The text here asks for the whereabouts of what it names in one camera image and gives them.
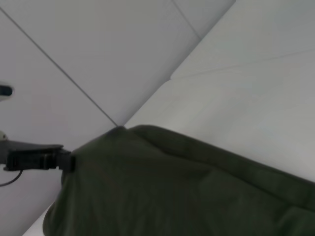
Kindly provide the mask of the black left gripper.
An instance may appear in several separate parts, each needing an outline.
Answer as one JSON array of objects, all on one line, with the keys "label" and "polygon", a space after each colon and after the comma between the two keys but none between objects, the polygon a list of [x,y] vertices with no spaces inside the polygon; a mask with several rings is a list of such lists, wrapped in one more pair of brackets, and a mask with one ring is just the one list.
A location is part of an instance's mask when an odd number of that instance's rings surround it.
[{"label": "black left gripper", "polygon": [[65,172],[75,169],[75,157],[62,145],[40,145],[2,141],[2,164],[8,172],[48,170],[58,167]]}]

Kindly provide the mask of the dark green printed t-shirt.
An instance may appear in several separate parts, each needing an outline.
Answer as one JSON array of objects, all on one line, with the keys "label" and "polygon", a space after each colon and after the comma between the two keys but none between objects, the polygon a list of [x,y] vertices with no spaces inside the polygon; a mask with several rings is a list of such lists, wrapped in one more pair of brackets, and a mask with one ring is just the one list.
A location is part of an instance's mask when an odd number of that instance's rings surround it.
[{"label": "dark green printed t-shirt", "polygon": [[315,183],[163,128],[73,152],[44,236],[315,236]]}]

